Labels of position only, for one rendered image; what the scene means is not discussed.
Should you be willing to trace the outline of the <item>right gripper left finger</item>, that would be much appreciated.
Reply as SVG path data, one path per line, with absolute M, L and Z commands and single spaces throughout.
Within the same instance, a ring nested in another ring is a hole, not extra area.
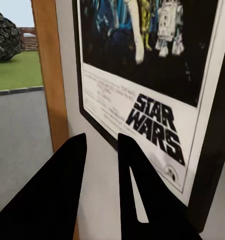
M 0 212 L 0 240 L 73 240 L 87 156 L 68 139 Z

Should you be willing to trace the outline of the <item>poster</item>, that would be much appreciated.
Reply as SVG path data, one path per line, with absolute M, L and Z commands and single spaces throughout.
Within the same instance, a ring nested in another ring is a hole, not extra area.
M 80 114 L 133 138 L 198 233 L 225 163 L 225 0 L 71 0 Z

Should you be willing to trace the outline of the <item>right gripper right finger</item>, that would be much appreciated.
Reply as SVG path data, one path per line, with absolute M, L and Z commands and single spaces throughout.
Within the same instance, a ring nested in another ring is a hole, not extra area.
M 130 167 L 149 223 L 138 221 Z M 138 143 L 118 134 L 121 240 L 202 240 Z

